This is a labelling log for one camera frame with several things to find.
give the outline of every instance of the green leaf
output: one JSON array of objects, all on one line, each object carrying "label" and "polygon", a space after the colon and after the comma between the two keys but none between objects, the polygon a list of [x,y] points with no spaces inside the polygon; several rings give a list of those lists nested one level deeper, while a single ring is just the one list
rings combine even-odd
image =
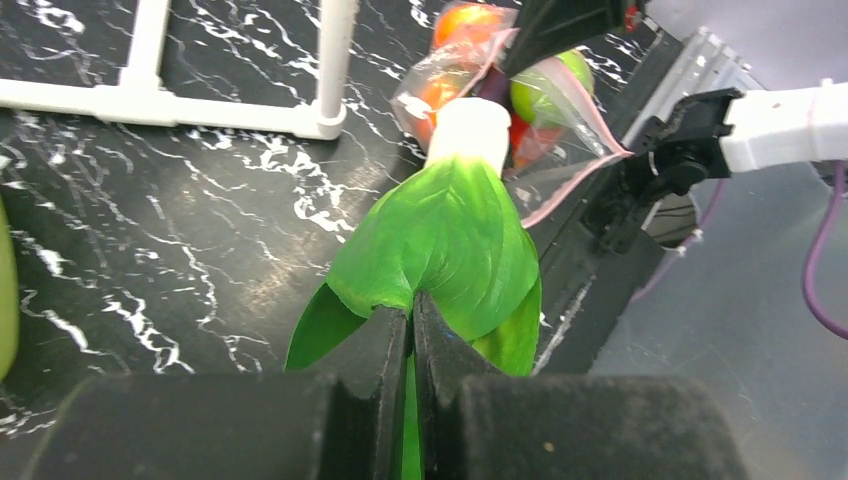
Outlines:
[{"label": "green leaf", "polygon": [[488,335],[471,342],[471,346],[508,375],[529,375],[539,343],[541,309],[542,282],[537,278],[509,319]]},{"label": "green leaf", "polygon": [[365,323],[351,312],[326,282],[309,300],[295,327],[286,370],[302,370],[330,352]]},{"label": "green leaf", "polygon": [[415,292],[429,291],[471,341],[506,321],[538,275],[535,246],[494,169],[454,158],[380,199],[339,251],[327,284],[361,317],[377,305],[410,311]]},{"label": "green leaf", "polygon": [[[428,291],[447,324],[501,370],[530,373],[541,308],[536,248],[500,178],[481,159],[441,160],[374,205],[304,311],[286,369],[311,365],[377,306],[409,313],[419,291]],[[418,480],[412,362],[408,368],[403,479]]]}]

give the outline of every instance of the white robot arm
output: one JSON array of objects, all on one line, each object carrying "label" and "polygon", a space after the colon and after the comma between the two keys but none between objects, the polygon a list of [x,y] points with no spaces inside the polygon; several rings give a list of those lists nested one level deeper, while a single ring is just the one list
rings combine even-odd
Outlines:
[{"label": "white robot arm", "polygon": [[749,91],[730,104],[719,140],[731,173],[848,158],[848,83]]}]

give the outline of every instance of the black marble countertop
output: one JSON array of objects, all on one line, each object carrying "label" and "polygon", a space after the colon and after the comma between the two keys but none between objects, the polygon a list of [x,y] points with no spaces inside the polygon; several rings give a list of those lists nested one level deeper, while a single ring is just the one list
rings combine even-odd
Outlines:
[{"label": "black marble countertop", "polygon": [[[174,0],[165,86],[193,98],[310,101],[317,4]],[[0,195],[21,296],[20,351],[0,387],[0,452],[49,426],[91,375],[281,367],[336,250],[423,163],[388,99],[426,52],[443,5],[362,0],[338,142],[0,110]],[[115,84],[134,8],[3,2],[0,78]],[[602,107],[651,41],[608,36],[582,47]]]}]

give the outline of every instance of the green object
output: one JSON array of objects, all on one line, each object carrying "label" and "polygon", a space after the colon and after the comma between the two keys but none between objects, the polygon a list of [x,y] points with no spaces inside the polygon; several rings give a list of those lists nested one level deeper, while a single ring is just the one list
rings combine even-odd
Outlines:
[{"label": "green object", "polygon": [[6,210],[0,202],[0,381],[18,351],[18,278]]},{"label": "green object", "polygon": [[[595,79],[589,63],[577,50],[569,50],[557,55],[562,63],[577,77],[583,88],[594,94]],[[529,125],[541,128],[555,128],[566,125],[566,118],[553,102],[542,93],[541,86],[548,80],[532,71],[525,70],[518,74],[509,87],[510,101],[515,113]]]},{"label": "green object", "polygon": [[[286,369],[311,365],[379,305],[409,313],[419,291],[430,292],[448,325],[494,365],[530,373],[541,310],[536,248],[499,175],[482,159],[435,162],[374,205],[300,318]],[[421,478],[409,368],[405,480]]]}]

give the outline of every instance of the plastic bag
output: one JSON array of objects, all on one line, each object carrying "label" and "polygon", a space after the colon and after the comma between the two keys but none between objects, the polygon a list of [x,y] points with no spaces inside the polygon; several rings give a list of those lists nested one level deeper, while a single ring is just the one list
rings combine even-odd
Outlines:
[{"label": "plastic bag", "polygon": [[[516,15],[514,9],[467,2],[452,2],[442,11],[433,49],[410,69],[391,100],[404,132],[424,151],[439,109],[454,98],[475,94],[490,69],[497,68],[499,54],[515,35],[511,25]],[[545,59],[509,79],[505,106],[513,119],[512,166],[503,178],[525,227],[549,215],[594,171],[630,155],[581,83],[587,83],[588,65],[578,79],[574,65],[560,58],[566,55]]]}]

